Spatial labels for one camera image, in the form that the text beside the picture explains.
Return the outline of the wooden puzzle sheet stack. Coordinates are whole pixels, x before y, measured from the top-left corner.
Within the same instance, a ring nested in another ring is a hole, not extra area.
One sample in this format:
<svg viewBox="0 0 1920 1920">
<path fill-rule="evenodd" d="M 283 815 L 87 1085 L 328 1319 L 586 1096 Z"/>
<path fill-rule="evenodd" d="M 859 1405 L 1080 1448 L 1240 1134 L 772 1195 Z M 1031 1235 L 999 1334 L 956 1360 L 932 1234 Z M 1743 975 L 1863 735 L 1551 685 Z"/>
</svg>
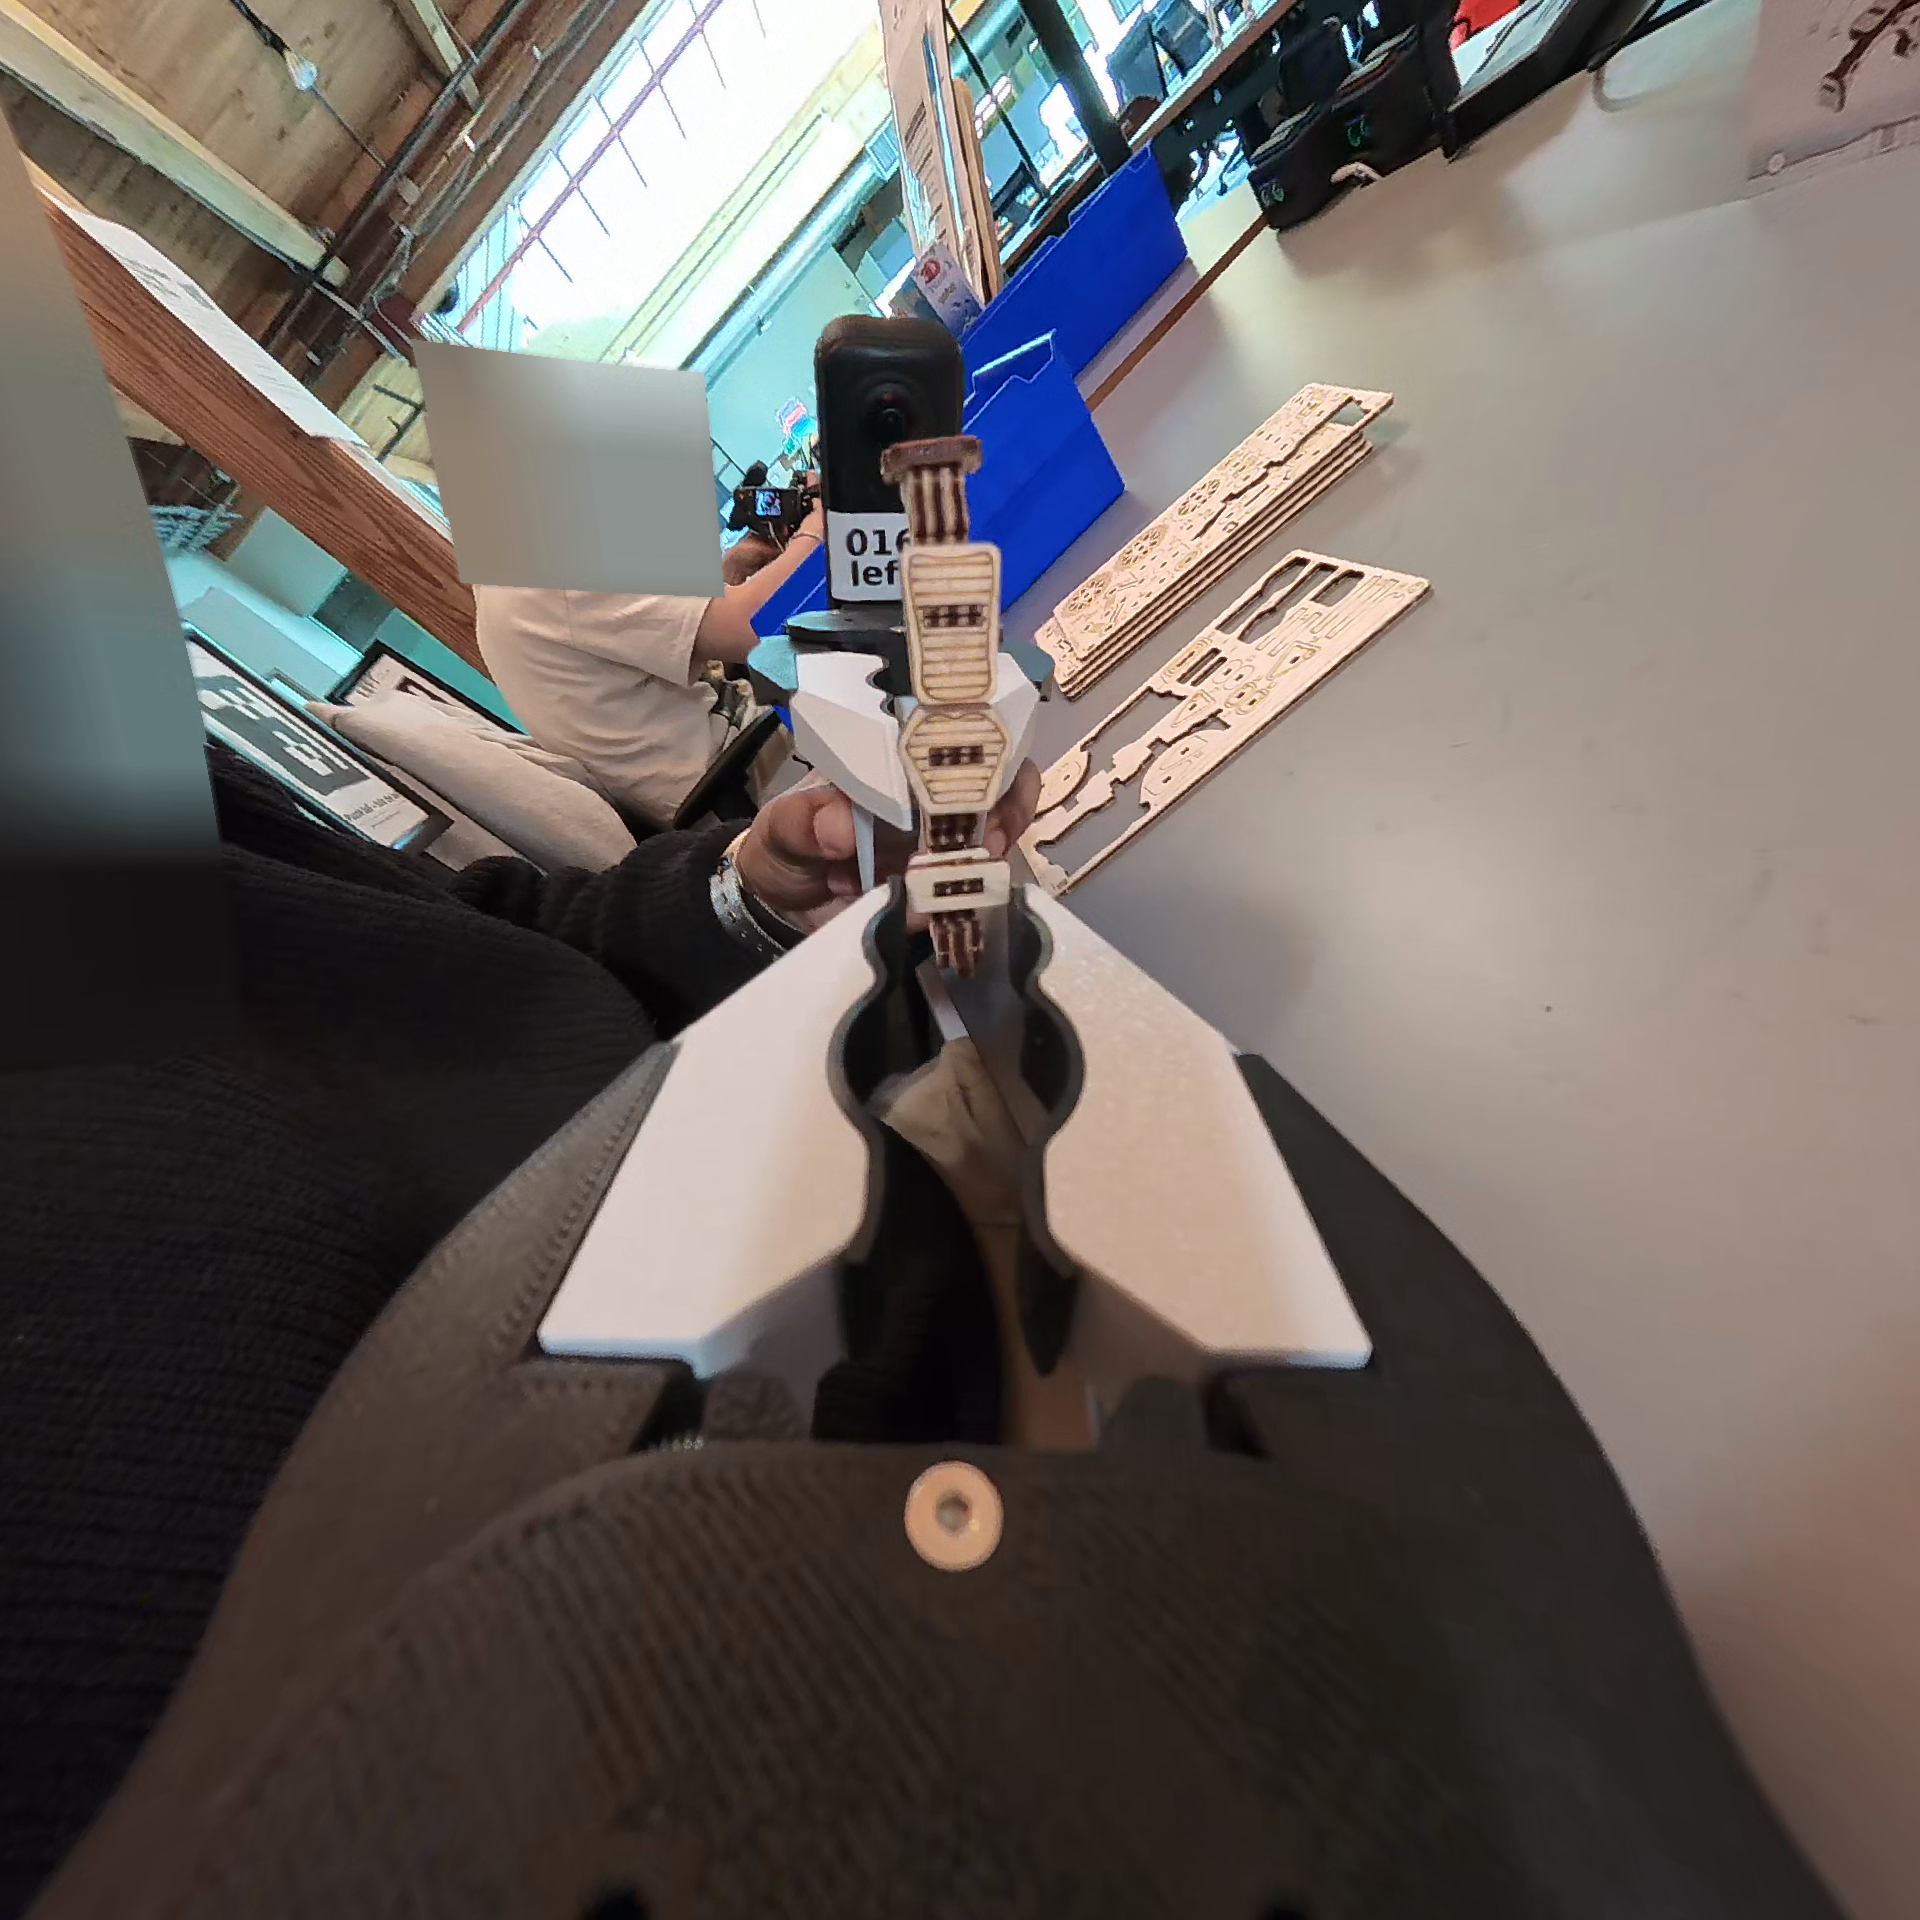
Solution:
<svg viewBox="0 0 1920 1920">
<path fill-rule="evenodd" d="M 1086 694 L 1138 643 L 1275 538 L 1372 451 L 1388 391 L 1313 382 L 1186 488 L 1036 630 L 1066 699 Z"/>
</svg>

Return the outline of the person's left forearm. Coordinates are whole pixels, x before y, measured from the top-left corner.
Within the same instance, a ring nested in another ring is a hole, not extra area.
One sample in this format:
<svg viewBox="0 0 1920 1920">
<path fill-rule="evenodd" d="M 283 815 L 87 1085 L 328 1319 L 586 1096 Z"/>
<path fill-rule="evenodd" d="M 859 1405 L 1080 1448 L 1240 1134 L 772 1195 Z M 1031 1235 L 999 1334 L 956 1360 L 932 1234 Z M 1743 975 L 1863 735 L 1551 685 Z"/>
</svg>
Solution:
<svg viewBox="0 0 1920 1920">
<path fill-rule="evenodd" d="M 669 828 L 622 861 L 542 871 L 513 855 L 448 876 L 452 899 L 588 958 L 636 1000 L 661 1039 L 713 1012 L 768 966 L 713 902 L 728 825 Z"/>
</svg>

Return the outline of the black office chair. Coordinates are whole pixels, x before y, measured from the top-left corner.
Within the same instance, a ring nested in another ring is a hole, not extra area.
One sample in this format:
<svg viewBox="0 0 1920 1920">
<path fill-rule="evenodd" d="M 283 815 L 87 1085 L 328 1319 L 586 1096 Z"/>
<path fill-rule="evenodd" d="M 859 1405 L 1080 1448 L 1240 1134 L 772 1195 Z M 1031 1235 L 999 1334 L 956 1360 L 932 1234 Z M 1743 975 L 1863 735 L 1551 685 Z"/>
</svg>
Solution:
<svg viewBox="0 0 1920 1920">
<path fill-rule="evenodd" d="M 787 711 L 754 710 L 715 756 L 680 801 L 673 828 L 694 830 L 713 821 L 746 824 L 756 815 L 761 794 L 793 757 Z"/>
</svg>

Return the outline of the blue plastic bin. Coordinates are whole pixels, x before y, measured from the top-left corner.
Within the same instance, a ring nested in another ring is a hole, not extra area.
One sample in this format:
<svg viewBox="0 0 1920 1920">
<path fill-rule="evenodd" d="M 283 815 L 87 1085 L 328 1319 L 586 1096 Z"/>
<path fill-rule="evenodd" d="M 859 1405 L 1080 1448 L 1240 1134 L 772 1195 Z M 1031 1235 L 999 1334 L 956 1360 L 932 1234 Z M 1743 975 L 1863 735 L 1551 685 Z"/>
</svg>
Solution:
<svg viewBox="0 0 1920 1920">
<path fill-rule="evenodd" d="M 1011 609 L 1117 504 L 1125 477 L 1055 332 L 971 374 L 965 431 L 980 443 L 973 540 L 999 548 Z"/>
<path fill-rule="evenodd" d="M 1162 167 L 1144 149 L 1109 176 L 1006 279 L 963 335 L 971 374 L 1055 337 L 1068 371 L 1088 368 L 1189 258 Z"/>
</svg>

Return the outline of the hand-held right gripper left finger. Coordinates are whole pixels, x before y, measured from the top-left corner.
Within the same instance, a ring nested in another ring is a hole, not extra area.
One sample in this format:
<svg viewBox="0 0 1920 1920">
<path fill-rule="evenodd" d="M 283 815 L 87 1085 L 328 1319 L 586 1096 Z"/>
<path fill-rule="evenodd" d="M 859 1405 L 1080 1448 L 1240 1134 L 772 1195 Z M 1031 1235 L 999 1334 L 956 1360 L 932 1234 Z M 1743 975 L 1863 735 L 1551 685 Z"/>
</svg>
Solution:
<svg viewBox="0 0 1920 1920">
<path fill-rule="evenodd" d="M 871 1199 L 871 1143 L 831 1058 L 882 981 L 876 888 L 670 1045 L 539 1328 L 545 1356 L 664 1360 L 781 1379 L 811 1416 L 847 1351 L 839 1267 Z"/>
</svg>

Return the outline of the silver wristwatch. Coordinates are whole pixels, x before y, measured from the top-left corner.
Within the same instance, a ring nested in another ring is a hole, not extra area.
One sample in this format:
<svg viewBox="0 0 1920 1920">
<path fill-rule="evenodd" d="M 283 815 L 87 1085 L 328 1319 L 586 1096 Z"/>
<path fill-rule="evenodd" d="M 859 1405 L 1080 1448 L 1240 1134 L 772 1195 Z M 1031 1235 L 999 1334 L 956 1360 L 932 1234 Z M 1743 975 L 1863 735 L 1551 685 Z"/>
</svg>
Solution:
<svg viewBox="0 0 1920 1920">
<path fill-rule="evenodd" d="M 761 960 L 772 961 L 799 947 L 806 931 L 754 896 L 743 876 L 738 845 L 736 840 L 723 851 L 708 879 L 708 899 L 715 917 L 734 944 Z"/>
</svg>

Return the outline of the person's left hand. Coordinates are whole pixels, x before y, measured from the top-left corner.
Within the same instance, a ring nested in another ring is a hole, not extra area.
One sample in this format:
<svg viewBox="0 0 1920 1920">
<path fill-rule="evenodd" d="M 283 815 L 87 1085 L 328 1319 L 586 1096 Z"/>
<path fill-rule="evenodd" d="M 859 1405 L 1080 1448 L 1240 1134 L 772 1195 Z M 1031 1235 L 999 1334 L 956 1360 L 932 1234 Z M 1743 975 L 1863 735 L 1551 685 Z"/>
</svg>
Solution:
<svg viewBox="0 0 1920 1920">
<path fill-rule="evenodd" d="M 772 796 L 732 840 L 741 876 L 756 899 L 808 935 L 903 876 L 921 850 L 916 828 L 863 828 L 863 818 L 848 796 L 811 771 Z"/>
</svg>

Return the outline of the wooden puzzle model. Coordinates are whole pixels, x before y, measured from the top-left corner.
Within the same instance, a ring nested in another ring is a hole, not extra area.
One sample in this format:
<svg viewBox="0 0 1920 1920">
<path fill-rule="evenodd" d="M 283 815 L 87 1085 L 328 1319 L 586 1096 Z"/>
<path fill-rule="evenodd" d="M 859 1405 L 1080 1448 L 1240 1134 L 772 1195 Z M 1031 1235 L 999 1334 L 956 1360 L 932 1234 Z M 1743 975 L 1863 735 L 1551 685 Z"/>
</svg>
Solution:
<svg viewBox="0 0 1920 1920">
<path fill-rule="evenodd" d="M 899 752 L 918 818 L 906 865 L 908 909 L 925 917 L 942 971 L 971 977 L 987 911 L 1011 897 L 1006 861 L 985 842 L 1013 767 L 996 714 L 1000 552 L 971 538 L 967 481 L 982 466 L 971 435 L 903 442 L 881 455 L 906 522 L 900 596 L 915 707 Z"/>
</svg>

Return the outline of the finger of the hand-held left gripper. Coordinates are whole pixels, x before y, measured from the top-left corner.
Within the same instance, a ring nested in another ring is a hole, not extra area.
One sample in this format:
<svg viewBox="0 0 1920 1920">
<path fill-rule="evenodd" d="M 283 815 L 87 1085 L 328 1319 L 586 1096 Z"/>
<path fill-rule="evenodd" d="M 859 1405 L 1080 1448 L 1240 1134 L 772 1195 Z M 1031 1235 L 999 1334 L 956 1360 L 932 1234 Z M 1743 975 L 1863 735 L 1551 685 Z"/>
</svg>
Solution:
<svg viewBox="0 0 1920 1920">
<path fill-rule="evenodd" d="M 987 810 L 1011 791 L 1031 759 L 1031 745 L 1039 726 L 1045 694 L 1021 665 L 999 665 L 988 703 L 988 737 L 985 767 L 993 776 L 987 789 Z"/>
<path fill-rule="evenodd" d="M 871 651 L 801 651 L 794 665 L 787 711 L 799 757 L 878 821 L 913 830 L 900 716 L 881 683 L 889 661 Z"/>
</svg>

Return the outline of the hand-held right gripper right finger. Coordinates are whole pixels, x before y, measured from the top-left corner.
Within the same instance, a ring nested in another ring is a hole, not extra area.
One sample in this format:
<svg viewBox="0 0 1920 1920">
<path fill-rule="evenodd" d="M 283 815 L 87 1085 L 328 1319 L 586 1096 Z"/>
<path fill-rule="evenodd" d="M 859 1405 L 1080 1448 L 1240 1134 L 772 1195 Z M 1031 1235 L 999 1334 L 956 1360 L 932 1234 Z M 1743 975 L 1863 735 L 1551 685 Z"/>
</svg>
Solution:
<svg viewBox="0 0 1920 1920">
<path fill-rule="evenodd" d="M 1247 1062 L 1039 886 L 1018 897 L 1023 1335 L 1098 1416 L 1144 1379 L 1357 1371 L 1366 1330 Z"/>
</svg>

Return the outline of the framed black-white marker poster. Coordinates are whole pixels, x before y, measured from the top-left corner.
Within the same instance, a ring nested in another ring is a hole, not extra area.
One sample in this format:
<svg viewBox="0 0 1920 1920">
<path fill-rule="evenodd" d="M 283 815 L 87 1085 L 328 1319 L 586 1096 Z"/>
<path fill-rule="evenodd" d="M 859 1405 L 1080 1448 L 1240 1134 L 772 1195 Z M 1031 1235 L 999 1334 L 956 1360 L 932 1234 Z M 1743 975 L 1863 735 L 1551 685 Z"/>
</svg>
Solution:
<svg viewBox="0 0 1920 1920">
<path fill-rule="evenodd" d="M 502 717 L 467 698 L 459 688 L 421 668 L 418 661 L 397 651 L 388 641 L 375 639 L 359 664 L 331 694 L 337 707 L 365 707 L 385 699 L 413 699 L 445 711 L 455 724 L 498 737 L 524 740 L 514 719 Z"/>
<path fill-rule="evenodd" d="M 391 851 L 426 851 L 452 818 L 343 733 L 183 624 L 205 735 L 274 780 L 310 818 Z"/>
</svg>

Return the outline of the white standing banner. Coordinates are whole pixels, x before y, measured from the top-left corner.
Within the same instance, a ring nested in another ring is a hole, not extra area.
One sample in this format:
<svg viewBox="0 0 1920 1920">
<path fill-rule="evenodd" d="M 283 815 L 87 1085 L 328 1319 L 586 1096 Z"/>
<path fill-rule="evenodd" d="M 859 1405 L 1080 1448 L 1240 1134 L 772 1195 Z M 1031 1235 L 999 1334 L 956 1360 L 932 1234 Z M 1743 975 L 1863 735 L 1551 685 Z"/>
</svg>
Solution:
<svg viewBox="0 0 1920 1920">
<path fill-rule="evenodd" d="M 976 104 L 951 63 L 945 3 L 878 1 L 876 12 L 916 281 L 963 330 L 1003 288 Z"/>
</svg>

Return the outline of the punched-out wooden puzzle sheet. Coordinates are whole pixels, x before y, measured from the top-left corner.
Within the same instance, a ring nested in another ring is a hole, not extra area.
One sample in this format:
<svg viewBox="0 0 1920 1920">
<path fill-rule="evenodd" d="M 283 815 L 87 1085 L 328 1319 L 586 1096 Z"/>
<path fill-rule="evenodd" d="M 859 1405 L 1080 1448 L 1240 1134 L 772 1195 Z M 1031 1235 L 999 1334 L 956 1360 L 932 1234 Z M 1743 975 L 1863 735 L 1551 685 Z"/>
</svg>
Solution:
<svg viewBox="0 0 1920 1920">
<path fill-rule="evenodd" d="M 1028 876 L 1066 896 L 1429 594 L 1418 574 L 1289 552 L 1052 761 Z"/>
</svg>

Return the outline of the black carry case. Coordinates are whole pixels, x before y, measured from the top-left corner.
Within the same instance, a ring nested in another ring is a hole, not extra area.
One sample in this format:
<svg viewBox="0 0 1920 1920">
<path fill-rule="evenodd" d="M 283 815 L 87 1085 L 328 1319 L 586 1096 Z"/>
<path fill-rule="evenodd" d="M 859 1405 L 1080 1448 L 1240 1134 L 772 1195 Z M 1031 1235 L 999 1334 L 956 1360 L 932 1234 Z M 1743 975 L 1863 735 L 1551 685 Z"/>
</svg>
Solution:
<svg viewBox="0 0 1920 1920">
<path fill-rule="evenodd" d="M 1326 100 L 1289 116 L 1254 152 L 1248 184 L 1267 228 L 1306 223 L 1345 192 L 1384 180 L 1442 144 L 1452 93 L 1391 45 Z"/>
<path fill-rule="evenodd" d="M 1456 92 L 1439 113 L 1449 159 L 1563 79 L 1617 49 L 1657 1 L 1523 1 L 1452 49 Z"/>
</svg>

